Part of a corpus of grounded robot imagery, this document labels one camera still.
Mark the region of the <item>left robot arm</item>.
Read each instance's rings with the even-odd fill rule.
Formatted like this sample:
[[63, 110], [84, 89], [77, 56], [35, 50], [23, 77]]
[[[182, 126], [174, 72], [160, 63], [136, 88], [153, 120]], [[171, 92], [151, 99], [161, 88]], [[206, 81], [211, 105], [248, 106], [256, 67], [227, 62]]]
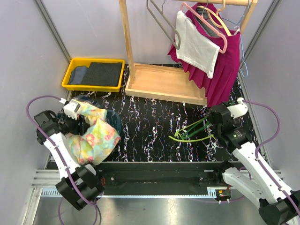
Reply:
[[80, 165], [71, 156], [66, 135], [82, 135], [90, 126], [83, 116], [72, 119], [62, 114], [57, 118], [51, 111], [43, 111], [34, 116], [38, 124], [37, 141], [52, 154], [60, 174], [56, 184], [58, 192], [77, 210], [82, 210], [88, 203], [94, 203], [105, 188], [101, 184], [101, 174], [94, 166]]

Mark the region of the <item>white garment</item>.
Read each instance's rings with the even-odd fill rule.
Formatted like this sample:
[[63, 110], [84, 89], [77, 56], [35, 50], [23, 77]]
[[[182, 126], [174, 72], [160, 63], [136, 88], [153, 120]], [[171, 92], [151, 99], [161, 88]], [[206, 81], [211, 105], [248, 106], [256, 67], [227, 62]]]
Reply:
[[178, 32], [175, 43], [180, 45], [176, 50], [177, 58], [213, 78], [220, 47], [202, 35], [181, 10], [177, 13], [175, 28]]

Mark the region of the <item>green hanger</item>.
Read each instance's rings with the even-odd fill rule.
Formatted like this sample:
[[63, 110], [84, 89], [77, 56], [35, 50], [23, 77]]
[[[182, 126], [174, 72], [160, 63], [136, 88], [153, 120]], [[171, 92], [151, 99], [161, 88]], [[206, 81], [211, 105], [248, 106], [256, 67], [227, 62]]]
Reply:
[[205, 117], [201, 118], [200, 120], [198, 120], [198, 121], [186, 126], [185, 128], [183, 128], [182, 132], [180, 134], [180, 138], [182, 140], [191, 139], [192, 137], [194, 137], [198, 133], [204, 131], [206, 129], [206, 127], [210, 125], [209, 122], [206, 125], [207, 118], [208, 118], [208, 116], [205, 116]]

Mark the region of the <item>pink hanger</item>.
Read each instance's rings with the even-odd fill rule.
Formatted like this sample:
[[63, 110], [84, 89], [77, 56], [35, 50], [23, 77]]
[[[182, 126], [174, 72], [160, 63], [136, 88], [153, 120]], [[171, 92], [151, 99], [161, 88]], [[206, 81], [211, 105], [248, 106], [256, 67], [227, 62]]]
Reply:
[[227, 39], [226, 36], [222, 33], [219, 32], [214, 26], [212, 26], [208, 21], [204, 19], [202, 15], [199, 15], [196, 11], [194, 11], [187, 3], [183, 2], [180, 6], [180, 9], [183, 10], [183, 7], [186, 7], [188, 10], [190, 10], [199, 20], [201, 20], [206, 26], [208, 26], [216, 35], [220, 38], [223, 39], [224, 41], [224, 47], [223, 49], [219, 49], [220, 53], [225, 53], [227, 50]]

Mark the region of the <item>floral pastel garment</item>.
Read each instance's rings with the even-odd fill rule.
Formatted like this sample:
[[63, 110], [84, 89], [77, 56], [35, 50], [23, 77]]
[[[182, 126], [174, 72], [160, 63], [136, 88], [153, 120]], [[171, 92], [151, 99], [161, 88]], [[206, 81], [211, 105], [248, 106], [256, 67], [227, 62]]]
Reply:
[[73, 101], [79, 104], [78, 112], [90, 127], [83, 135], [66, 135], [71, 156], [81, 165], [98, 165], [112, 153], [121, 137], [107, 122], [106, 109], [79, 100]]

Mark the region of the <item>yellow-green hanger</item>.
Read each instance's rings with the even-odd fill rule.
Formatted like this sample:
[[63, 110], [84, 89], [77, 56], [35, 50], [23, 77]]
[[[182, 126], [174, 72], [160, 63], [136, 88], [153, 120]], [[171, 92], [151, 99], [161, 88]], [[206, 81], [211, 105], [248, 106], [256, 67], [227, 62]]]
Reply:
[[174, 136], [168, 136], [171, 140], [179, 142], [179, 143], [194, 143], [204, 141], [210, 138], [216, 140], [213, 134], [208, 135], [203, 138], [192, 139], [192, 137], [196, 136], [198, 133], [204, 132], [208, 127], [211, 126], [211, 123], [208, 121], [208, 116], [178, 130], [175, 132]]

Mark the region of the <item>navy plaid skirt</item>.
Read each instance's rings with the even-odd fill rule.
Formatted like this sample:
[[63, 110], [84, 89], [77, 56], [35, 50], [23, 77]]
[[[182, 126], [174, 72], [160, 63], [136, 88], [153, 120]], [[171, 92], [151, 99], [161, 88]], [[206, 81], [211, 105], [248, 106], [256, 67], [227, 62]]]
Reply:
[[[78, 102], [83, 102], [85, 104], [89, 104], [89, 105], [92, 105], [96, 108], [99, 108], [100, 104], [96, 101], [94, 101], [93, 99], [91, 99], [88, 95], [78, 95], [78, 96], [75, 96], [74, 98], [72, 98], [70, 101], [78, 101]], [[64, 115], [64, 109], [62, 108], [57, 114], [56, 114], [56, 118], [57, 119], [60, 119], [63, 117]], [[107, 116], [107, 111], [101, 111], [99, 113], [99, 116], [101, 118], [106, 118]]]

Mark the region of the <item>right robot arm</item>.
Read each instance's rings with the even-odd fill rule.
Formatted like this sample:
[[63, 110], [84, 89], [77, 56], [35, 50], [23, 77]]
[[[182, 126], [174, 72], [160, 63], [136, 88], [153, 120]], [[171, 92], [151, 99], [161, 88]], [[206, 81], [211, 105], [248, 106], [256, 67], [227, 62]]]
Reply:
[[214, 183], [237, 189], [253, 203], [268, 225], [283, 225], [300, 215], [300, 192], [292, 190], [260, 154], [250, 134], [234, 120], [248, 112], [249, 102], [239, 98], [237, 104], [222, 103], [210, 108], [208, 121], [217, 140], [247, 169], [247, 178], [225, 161], [214, 169]]

